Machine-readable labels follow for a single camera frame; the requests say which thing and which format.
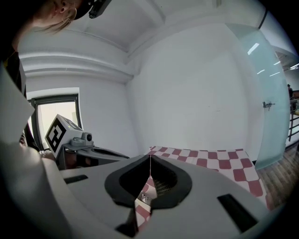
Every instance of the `window frame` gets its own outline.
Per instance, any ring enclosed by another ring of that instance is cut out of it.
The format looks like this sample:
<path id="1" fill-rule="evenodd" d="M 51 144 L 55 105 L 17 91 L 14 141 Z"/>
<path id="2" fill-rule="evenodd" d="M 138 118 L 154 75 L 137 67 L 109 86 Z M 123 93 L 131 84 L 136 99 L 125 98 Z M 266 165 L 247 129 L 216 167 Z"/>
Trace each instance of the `window frame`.
<path id="1" fill-rule="evenodd" d="M 30 100 L 28 100 L 28 102 L 35 109 L 33 115 L 31 116 L 32 133 L 33 133 L 33 138 L 36 141 L 36 145 L 39 147 L 40 150 L 46 150 L 49 148 L 43 148 L 43 143 L 42 143 L 39 125 L 38 125 L 38 110 L 37 110 L 37 108 L 39 105 L 75 102 L 78 126 L 80 128 L 82 128 L 82 123 L 81 123 L 81 118 L 80 118 L 80 110 L 79 110 L 79 94 L 38 97 L 38 98 L 30 99 Z"/>

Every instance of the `black railing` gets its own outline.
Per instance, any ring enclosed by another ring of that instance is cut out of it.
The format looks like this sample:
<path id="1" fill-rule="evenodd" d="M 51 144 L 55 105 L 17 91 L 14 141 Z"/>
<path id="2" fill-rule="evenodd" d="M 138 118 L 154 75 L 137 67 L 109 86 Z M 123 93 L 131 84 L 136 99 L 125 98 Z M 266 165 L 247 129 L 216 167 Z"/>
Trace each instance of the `black railing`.
<path id="1" fill-rule="evenodd" d="M 299 126 L 299 124 L 297 125 L 293 125 L 294 124 L 294 120 L 296 119 L 299 119 L 299 116 L 296 115 L 296 118 L 294 118 L 294 113 L 295 111 L 297 110 L 297 103 L 299 102 L 299 99 L 291 99 L 290 100 L 290 106 L 291 106 L 291 119 L 290 119 L 290 122 L 291 122 L 291 127 L 289 128 L 290 130 L 290 134 L 288 136 L 289 138 L 289 141 L 291 141 L 291 137 L 297 133 L 299 133 L 299 130 L 296 131 L 296 132 L 292 132 L 294 128 L 296 128 L 297 126 Z"/>

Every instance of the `woman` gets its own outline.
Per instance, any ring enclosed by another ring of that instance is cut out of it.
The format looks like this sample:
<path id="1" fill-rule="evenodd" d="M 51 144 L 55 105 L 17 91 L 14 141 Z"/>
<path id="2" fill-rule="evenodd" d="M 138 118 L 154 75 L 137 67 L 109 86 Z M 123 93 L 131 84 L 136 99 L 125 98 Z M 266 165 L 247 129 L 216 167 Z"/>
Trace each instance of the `woman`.
<path id="1" fill-rule="evenodd" d="M 67 27 L 73 20 L 79 19 L 85 15 L 90 8 L 91 6 L 88 4 L 87 0 L 46 0 L 14 36 L 11 46 L 5 49 L 4 52 L 4 67 L 25 97 L 26 78 L 18 54 L 18 45 L 22 36 L 34 27 L 58 32 Z M 20 143 L 39 151 L 28 125 L 23 131 Z M 43 153 L 43 156 L 53 158 L 49 152 Z"/>

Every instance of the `wooden floor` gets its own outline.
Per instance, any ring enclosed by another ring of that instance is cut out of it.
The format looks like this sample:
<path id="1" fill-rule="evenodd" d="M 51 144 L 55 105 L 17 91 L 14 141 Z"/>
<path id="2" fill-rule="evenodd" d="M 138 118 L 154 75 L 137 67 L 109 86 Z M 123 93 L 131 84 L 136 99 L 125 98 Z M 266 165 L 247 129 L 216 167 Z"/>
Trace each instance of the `wooden floor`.
<path id="1" fill-rule="evenodd" d="M 257 170 L 257 174 L 266 188 L 266 199 L 270 210 L 285 203 L 298 182 L 299 152 L 297 145 L 287 149 L 280 161 Z"/>

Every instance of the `red and white checkered cloth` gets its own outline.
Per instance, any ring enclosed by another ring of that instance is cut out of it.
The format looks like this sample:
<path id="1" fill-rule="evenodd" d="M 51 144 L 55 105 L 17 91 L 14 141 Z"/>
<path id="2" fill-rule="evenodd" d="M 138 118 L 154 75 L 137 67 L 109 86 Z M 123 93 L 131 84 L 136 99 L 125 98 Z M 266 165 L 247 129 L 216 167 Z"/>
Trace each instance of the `red and white checkered cloth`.
<path id="1" fill-rule="evenodd" d="M 153 146 L 147 154 L 172 158 L 213 169 L 228 177 L 267 205 L 263 182 L 258 177 L 253 163 L 243 149 L 212 151 Z M 143 188 L 143 192 L 150 194 L 154 190 L 156 193 L 154 187 L 153 180 L 150 177 Z M 141 208 L 140 205 L 136 207 L 137 217 L 144 218 L 144 220 L 139 220 L 139 222 L 142 221 L 141 224 L 138 223 L 140 230 L 146 225 L 150 216 L 150 209 L 147 208 L 148 214 L 146 214 Z"/>

